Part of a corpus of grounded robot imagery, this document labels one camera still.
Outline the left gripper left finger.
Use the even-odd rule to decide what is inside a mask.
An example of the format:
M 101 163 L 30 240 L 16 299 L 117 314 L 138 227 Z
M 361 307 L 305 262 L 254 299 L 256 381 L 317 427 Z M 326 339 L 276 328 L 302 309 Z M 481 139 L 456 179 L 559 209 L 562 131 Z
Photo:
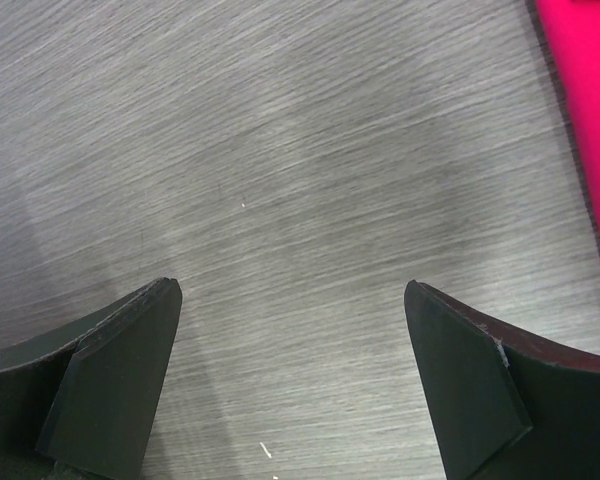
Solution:
M 0 479 L 137 479 L 182 306 L 158 278 L 0 349 Z

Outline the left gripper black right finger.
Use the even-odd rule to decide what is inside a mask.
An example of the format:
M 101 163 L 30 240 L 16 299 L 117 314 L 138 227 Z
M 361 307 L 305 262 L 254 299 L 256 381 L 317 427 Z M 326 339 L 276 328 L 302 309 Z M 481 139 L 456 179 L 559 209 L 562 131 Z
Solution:
M 449 479 L 600 479 L 600 355 L 410 281 L 406 322 Z

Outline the pink t shirt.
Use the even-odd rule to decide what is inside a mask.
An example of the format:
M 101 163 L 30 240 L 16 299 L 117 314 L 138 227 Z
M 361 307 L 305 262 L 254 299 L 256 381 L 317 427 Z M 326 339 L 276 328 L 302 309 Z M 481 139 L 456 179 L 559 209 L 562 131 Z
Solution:
M 600 232 L 600 1 L 535 3 L 566 94 Z

